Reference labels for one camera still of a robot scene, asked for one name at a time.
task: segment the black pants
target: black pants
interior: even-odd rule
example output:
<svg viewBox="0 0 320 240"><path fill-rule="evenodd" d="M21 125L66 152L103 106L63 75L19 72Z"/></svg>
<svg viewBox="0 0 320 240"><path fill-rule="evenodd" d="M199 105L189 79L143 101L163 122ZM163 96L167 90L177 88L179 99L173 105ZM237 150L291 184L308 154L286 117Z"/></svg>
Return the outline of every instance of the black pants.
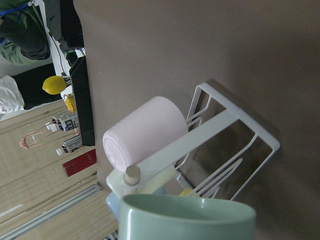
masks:
<svg viewBox="0 0 320 240"><path fill-rule="evenodd" d="M50 63L12 76L24 100L25 110L61 99L60 94L51 95L42 89L44 81L55 75L54 65Z"/></svg>
<svg viewBox="0 0 320 240"><path fill-rule="evenodd" d="M0 36L18 46L25 57L32 60L43 60L50 56L47 39L6 16L3 16L2 19L4 22L0 26Z"/></svg>

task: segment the white cloth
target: white cloth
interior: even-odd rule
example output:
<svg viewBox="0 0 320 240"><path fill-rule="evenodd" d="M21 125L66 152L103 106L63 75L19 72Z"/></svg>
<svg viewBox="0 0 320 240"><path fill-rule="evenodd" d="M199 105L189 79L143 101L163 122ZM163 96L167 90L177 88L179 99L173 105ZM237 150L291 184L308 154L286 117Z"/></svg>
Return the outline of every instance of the white cloth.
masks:
<svg viewBox="0 0 320 240"><path fill-rule="evenodd" d="M0 114L23 110L24 105L16 81L8 75L0 78Z"/></svg>

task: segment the pink cup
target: pink cup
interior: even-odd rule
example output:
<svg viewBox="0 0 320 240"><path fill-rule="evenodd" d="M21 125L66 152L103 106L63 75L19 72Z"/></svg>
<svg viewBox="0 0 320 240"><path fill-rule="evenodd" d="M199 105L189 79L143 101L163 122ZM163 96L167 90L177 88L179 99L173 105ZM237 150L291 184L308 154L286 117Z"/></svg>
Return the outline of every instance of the pink cup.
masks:
<svg viewBox="0 0 320 240"><path fill-rule="evenodd" d="M156 96L107 130L102 144L112 166L125 172L187 132L178 107Z"/></svg>

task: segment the yellow object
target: yellow object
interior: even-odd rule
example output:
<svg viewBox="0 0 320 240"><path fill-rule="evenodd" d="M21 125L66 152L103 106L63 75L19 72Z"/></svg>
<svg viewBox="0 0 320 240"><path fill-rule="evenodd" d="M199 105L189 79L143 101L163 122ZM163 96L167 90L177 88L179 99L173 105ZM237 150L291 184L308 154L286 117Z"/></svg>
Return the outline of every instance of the yellow object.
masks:
<svg viewBox="0 0 320 240"><path fill-rule="evenodd" d="M76 111L76 104L75 104L75 99L74 99L74 95L68 94L68 95L63 95L64 101L66 106L68 107L69 111L71 113L74 113Z"/></svg>
<svg viewBox="0 0 320 240"><path fill-rule="evenodd" d="M51 76L43 82L42 89L48 94L55 95L61 93L66 87L66 82L62 76Z"/></svg>
<svg viewBox="0 0 320 240"><path fill-rule="evenodd" d="M188 194L192 192L192 190L193 190L192 188L187 187L187 188L185 188L185 189L180 193L179 196L181 196L181 197L187 197Z"/></svg>

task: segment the red book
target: red book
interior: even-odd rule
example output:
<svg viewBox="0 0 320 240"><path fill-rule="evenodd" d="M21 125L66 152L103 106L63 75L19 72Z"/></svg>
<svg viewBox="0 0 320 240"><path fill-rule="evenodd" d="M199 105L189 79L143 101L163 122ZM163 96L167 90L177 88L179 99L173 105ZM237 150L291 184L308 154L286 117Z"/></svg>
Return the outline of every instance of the red book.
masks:
<svg viewBox="0 0 320 240"><path fill-rule="evenodd" d="M96 150L88 151L70 161L62 164L68 177L76 174L97 162Z"/></svg>

